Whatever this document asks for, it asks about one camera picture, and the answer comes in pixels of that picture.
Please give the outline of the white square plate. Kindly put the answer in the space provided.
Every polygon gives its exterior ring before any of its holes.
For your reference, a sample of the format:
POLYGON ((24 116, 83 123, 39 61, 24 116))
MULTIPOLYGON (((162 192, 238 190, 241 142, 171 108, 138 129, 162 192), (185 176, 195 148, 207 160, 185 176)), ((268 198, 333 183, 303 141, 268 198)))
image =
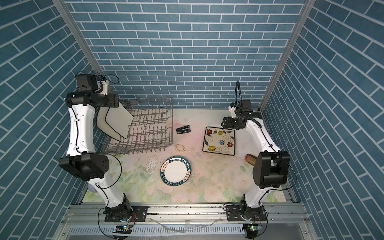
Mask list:
POLYGON ((109 108, 105 118, 106 123, 122 138, 127 139, 134 116, 119 103, 118 108, 109 108))
POLYGON ((97 120, 96 120, 97 127, 112 139, 120 142, 121 136, 113 128, 111 128, 106 122, 106 116, 107 116, 108 110, 109 108, 99 109, 97 114, 97 120))

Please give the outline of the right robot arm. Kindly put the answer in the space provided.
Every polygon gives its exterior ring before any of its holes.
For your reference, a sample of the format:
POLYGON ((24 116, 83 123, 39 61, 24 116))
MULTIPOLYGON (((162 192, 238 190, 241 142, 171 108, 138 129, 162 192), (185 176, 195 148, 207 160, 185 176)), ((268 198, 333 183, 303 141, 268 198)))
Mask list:
POLYGON ((265 128, 260 112, 251 109, 249 100, 231 103, 231 115, 223 118, 222 127, 225 129, 245 129, 252 137, 257 156, 248 154, 247 160, 254 160, 254 185, 243 195, 240 201, 240 216, 246 220, 267 219, 267 213, 262 203, 267 196, 286 184, 290 167, 290 155, 275 145, 265 128))

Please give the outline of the floral square plate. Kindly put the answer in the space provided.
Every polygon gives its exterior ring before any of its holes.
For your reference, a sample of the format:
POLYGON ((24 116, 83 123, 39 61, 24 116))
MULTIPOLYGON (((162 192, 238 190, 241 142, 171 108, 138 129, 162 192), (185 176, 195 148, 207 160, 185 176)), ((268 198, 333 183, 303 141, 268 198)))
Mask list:
POLYGON ((236 154, 236 133, 232 129, 206 127, 203 152, 234 156, 236 154))

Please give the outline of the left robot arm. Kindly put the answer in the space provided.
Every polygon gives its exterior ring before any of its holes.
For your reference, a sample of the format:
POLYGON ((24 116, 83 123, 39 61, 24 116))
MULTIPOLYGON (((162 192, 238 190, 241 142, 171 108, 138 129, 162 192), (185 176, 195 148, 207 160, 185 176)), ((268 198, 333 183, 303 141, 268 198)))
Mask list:
POLYGON ((70 142, 59 166, 88 183, 105 202, 107 222, 129 222, 134 210, 110 174, 110 154, 97 153, 93 127, 120 142, 128 139, 134 116, 120 103, 119 96, 108 92, 109 81, 103 75, 77 74, 76 91, 65 102, 70 114, 70 142))

